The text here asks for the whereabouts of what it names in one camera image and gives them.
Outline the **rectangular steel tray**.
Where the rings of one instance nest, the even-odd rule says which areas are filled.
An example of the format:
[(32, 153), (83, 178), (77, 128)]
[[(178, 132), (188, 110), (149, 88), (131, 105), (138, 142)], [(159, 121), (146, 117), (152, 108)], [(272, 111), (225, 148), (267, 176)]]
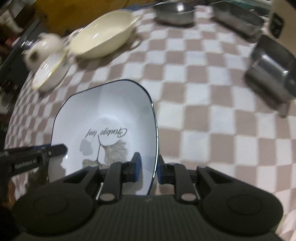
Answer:
[(233, 28), (246, 37), (257, 35), (264, 25), (264, 20), (255, 13), (227, 1), (211, 4), (217, 21)]
[(295, 99), (295, 56), (269, 36), (262, 35), (250, 58), (246, 84), (286, 118)]

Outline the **checkered brown white tablecloth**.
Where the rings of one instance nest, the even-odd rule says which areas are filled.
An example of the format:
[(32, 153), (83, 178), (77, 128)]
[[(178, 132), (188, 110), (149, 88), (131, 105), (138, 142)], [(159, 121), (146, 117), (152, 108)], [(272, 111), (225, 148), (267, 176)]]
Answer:
[(72, 94), (118, 79), (139, 82), (154, 102), (160, 153), (188, 168), (208, 165), (273, 193), (282, 203), (278, 234), (295, 240), (295, 103), (281, 118), (244, 81), (253, 45), (196, 8), (189, 29), (161, 26), (150, 9), (134, 50), (74, 62), (62, 84), (39, 99), (27, 80), (16, 102), (6, 148), (48, 143), (54, 118)]

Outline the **small yellow-rimmed floral bowl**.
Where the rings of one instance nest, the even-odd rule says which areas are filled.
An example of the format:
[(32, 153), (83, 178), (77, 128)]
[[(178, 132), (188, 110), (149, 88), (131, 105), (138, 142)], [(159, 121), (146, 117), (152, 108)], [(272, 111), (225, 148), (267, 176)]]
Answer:
[(32, 89), (43, 93), (52, 90), (62, 81), (69, 68), (65, 51), (52, 53), (35, 73)]

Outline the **white square ginkgo plate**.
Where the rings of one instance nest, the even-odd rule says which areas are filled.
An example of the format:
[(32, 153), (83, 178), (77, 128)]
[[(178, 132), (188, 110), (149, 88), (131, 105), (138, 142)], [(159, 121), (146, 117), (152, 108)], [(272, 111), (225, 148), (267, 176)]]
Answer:
[(117, 80), (78, 92), (58, 111), (52, 145), (64, 144), (67, 154), (52, 158), (50, 182), (82, 168), (108, 168), (130, 161), (139, 153), (142, 165), (137, 182), (126, 183), (123, 193), (147, 195), (156, 174), (159, 134), (149, 93), (131, 80)]

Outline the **cream oval handled dish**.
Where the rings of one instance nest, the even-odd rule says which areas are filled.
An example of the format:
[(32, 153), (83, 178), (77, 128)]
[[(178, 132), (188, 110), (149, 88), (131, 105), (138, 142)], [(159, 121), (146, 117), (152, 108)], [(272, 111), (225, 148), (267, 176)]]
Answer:
[(126, 9), (106, 13), (84, 27), (76, 36), (69, 36), (69, 53), (87, 60), (105, 57), (128, 41), (135, 23), (141, 18)]

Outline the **round stainless steel bowl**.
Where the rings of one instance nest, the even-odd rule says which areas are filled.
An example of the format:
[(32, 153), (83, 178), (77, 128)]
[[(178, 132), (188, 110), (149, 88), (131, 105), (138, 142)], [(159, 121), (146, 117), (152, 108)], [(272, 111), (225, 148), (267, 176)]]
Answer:
[(156, 20), (177, 26), (191, 25), (194, 23), (195, 8), (187, 3), (165, 1), (152, 6)]

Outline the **cream electric cooking pot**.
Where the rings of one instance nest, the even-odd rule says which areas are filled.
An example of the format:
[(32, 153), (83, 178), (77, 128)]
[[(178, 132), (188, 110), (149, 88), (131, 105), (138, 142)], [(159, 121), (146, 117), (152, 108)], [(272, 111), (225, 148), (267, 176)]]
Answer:
[(269, 32), (286, 47), (295, 46), (295, 1), (272, 1)]

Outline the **white cat-shaped teapot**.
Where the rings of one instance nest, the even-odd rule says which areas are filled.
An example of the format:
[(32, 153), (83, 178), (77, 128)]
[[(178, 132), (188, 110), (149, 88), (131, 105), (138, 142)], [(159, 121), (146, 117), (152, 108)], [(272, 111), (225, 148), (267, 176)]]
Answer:
[(41, 33), (34, 44), (22, 52), (26, 67), (36, 73), (41, 64), (50, 54), (62, 51), (64, 48), (62, 38), (53, 33)]

